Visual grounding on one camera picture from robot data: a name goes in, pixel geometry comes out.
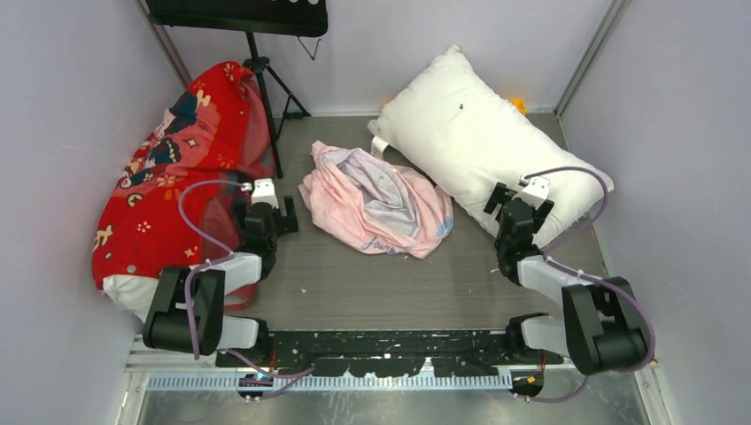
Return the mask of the aluminium rail frame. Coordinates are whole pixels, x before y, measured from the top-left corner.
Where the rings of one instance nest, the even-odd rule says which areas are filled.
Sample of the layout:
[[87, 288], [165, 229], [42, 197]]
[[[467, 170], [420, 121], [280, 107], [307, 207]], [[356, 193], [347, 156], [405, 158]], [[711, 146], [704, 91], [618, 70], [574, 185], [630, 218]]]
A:
[[423, 367], [415, 376], [379, 378], [373, 374], [354, 377], [316, 377], [313, 370], [282, 375], [273, 367], [260, 367], [248, 359], [244, 367], [218, 367], [217, 353], [193, 359], [188, 353], [148, 348], [137, 338], [128, 355], [128, 372], [146, 375], [148, 390], [236, 391], [245, 398], [266, 396], [274, 391], [363, 391], [363, 390], [508, 390], [521, 396], [535, 396], [547, 377], [559, 371], [573, 371], [563, 359], [560, 365], [501, 366], [490, 376], [439, 377], [432, 366]]

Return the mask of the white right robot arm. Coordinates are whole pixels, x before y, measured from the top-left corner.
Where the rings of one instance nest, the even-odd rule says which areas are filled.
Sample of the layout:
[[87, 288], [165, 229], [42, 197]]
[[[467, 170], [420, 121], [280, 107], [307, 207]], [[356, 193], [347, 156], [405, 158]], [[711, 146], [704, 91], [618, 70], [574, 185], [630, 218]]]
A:
[[546, 193], [531, 204], [525, 196], [499, 182], [484, 213], [499, 225], [494, 242], [499, 271], [512, 283], [534, 290], [562, 309], [557, 319], [547, 313], [512, 318], [506, 352], [528, 363], [540, 351], [570, 359], [583, 375], [633, 371], [654, 358], [654, 330], [621, 277], [599, 278], [566, 267], [545, 255], [534, 242], [554, 203]]

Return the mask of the yellow tray with black knob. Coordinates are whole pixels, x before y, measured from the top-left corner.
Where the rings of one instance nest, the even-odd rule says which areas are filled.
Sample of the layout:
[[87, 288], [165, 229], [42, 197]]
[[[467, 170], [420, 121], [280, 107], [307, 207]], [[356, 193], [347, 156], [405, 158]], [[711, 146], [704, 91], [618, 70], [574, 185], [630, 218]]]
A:
[[522, 115], [527, 114], [526, 105], [521, 98], [511, 98], [509, 102], [519, 111], [519, 113]]

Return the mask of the pink pillowcase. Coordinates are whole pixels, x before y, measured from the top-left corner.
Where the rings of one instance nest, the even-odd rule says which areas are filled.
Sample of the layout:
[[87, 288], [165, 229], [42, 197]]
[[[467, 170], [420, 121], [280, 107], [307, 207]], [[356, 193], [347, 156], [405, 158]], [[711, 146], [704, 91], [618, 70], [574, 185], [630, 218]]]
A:
[[424, 259], [453, 230], [451, 197], [409, 166], [316, 141], [299, 184], [312, 223], [367, 255]]

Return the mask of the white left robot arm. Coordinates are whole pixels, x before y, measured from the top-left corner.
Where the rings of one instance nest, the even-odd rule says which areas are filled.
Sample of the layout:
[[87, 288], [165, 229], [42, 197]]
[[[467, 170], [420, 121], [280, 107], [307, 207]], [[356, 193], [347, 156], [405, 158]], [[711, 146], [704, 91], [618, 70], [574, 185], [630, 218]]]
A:
[[265, 202], [248, 204], [240, 214], [244, 244], [227, 257], [162, 270], [143, 326], [145, 346], [201, 356], [237, 349], [252, 367], [270, 359], [267, 324], [226, 315], [225, 297], [268, 278], [278, 237], [299, 231], [294, 198], [285, 196], [283, 204], [283, 210]]

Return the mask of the red patterned pillowcase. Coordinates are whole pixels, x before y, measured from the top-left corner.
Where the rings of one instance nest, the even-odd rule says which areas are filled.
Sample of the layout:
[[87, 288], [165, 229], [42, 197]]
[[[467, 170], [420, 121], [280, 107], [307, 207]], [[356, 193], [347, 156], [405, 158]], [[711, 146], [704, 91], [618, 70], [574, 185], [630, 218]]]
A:
[[219, 259], [241, 243], [242, 182], [275, 163], [252, 70], [235, 61], [200, 74], [125, 166], [100, 217], [92, 275], [159, 279], [165, 267]]

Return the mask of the white pillow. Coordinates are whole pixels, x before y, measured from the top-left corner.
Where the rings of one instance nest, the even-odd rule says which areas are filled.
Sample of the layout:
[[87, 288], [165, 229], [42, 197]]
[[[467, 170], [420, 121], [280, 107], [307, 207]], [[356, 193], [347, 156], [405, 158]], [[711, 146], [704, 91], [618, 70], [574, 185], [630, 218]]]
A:
[[130, 274], [113, 274], [103, 279], [104, 293], [117, 305], [146, 322], [159, 280]]
[[495, 185], [518, 190], [521, 177], [544, 172], [554, 207], [534, 235], [540, 247], [615, 188], [604, 172], [589, 175], [592, 165], [561, 148], [485, 84], [457, 44], [387, 103], [368, 130], [374, 151], [399, 151], [491, 234], [499, 224], [484, 207]]

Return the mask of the white pillow in red case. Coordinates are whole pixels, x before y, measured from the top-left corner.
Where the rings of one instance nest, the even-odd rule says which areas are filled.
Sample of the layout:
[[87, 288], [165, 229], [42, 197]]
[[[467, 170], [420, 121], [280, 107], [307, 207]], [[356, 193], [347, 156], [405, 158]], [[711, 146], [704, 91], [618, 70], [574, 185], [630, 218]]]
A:
[[130, 274], [113, 274], [103, 279], [104, 293], [117, 305], [146, 322], [159, 280]]

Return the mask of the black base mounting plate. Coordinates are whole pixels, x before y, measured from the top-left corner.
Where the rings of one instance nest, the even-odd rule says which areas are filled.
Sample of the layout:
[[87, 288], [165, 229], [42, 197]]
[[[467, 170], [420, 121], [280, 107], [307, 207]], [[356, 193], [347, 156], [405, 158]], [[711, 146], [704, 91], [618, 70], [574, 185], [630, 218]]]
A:
[[432, 366], [439, 377], [490, 376], [501, 366], [560, 365], [551, 352], [514, 348], [499, 330], [275, 331], [250, 349], [217, 356], [218, 367], [248, 359], [282, 375], [313, 370], [316, 377], [415, 376]]

